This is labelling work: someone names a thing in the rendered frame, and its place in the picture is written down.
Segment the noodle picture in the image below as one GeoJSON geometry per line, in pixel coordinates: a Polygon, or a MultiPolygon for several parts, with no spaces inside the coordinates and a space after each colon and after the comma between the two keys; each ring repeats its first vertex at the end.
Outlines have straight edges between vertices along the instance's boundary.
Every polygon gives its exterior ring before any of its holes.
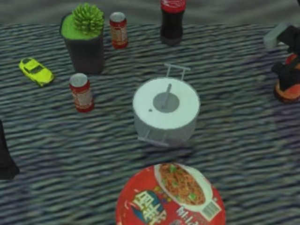
{"type": "Polygon", "coordinates": [[[181,166],[172,163],[159,168],[162,183],[178,202],[188,205],[205,203],[205,196],[197,181],[181,166]]]}

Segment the metal handle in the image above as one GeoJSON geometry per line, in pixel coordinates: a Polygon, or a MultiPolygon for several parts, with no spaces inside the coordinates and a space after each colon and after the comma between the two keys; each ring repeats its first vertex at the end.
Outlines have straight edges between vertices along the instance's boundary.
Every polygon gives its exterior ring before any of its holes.
{"type": "Polygon", "coordinates": [[[165,63],[164,65],[165,65],[166,67],[168,67],[168,71],[167,71],[166,77],[169,76],[169,73],[170,73],[170,71],[171,71],[171,68],[182,69],[182,70],[183,70],[183,71],[182,71],[182,74],[181,74],[181,80],[182,80],[182,81],[183,81],[183,79],[184,79],[184,75],[185,75],[186,70],[187,70],[187,71],[190,71],[190,70],[191,70],[191,68],[189,68],[189,67],[181,67],[181,66],[177,66],[177,65],[170,64],[170,63],[165,63]]]}
{"type": "Polygon", "coordinates": [[[138,136],[137,139],[138,139],[139,141],[142,141],[142,142],[148,142],[148,143],[150,143],[150,144],[160,145],[160,146],[162,146],[162,147],[169,147],[169,146],[170,146],[168,143],[165,143],[165,142],[164,142],[164,141],[165,141],[165,138],[166,138],[166,136],[167,136],[166,133],[164,134],[164,136],[163,136],[163,138],[162,138],[161,141],[155,141],[155,140],[149,139],[149,138],[148,138],[149,134],[150,134],[150,130],[147,131],[145,137],[140,137],[140,136],[138,136]]]}

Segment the striped tablecloth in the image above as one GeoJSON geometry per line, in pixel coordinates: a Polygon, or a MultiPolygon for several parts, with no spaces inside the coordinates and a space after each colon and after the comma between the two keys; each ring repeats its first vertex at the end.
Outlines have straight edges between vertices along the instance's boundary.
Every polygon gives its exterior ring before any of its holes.
{"type": "Polygon", "coordinates": [[[114,50],[105,30],[105,69],[90,75],[96,108],[77,113],[74,73],[59,26],[0,27],[0,118],[21,174],[0,182],[0,225],[114,225],[116,200],[140,169],[177,161],[199,169],[220,191],[229,225],[300,224],[300,105],[272,94],[275,61],[266,52],[273,25],[185,26],[182,43],[160,43],[156,25],[129,26],[129,46],[114,50]],[[18,69],[35,57],[56,75],[40,88],[18,69]],[[202,110],[185,147],[139,142],[131,100],[164,63],[191,67],[186,81],[202,110]]]}

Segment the gray striped cloth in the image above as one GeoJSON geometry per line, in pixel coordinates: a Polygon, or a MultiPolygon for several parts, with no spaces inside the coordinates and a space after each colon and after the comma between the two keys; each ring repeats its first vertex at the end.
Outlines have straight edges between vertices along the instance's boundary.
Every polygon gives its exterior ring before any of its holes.
{"type": "Polygon", "coordinates": [[[270,67],[287,57],[284,46],[264,50],[273,27],[190,25],[179,46],[166,47],[159,26],[132,25],[124,50],[113,49],[106,27],[105,69],[89,76],[96,108],[82,114],[59,26],[1,26],[0,118],[21,174],[0,182],[0,225],[115,225],[128,179],[170,161],[214,184],[228,225],[300,224],[300,107],[273,97],[270,67]],[[21,73],[19,60],[28,56],[53,71],[50,86],[21,73]],[[192,68],[185,80],[202,101],[195,135],[175,149],[137,141],[131,106],[140,84],[165,76],[166,62],[192,68]]]}

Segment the succulent plant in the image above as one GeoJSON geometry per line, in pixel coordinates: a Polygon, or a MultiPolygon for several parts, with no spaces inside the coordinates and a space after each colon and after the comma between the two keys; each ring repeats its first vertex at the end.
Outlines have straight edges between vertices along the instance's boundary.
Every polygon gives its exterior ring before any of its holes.
{"type": "Polygon", "coordinates": [[[75,28],[86,35],[98,34],[103,28],[103,12],[96,5],[80,4],[72,15],[75,28]]]}

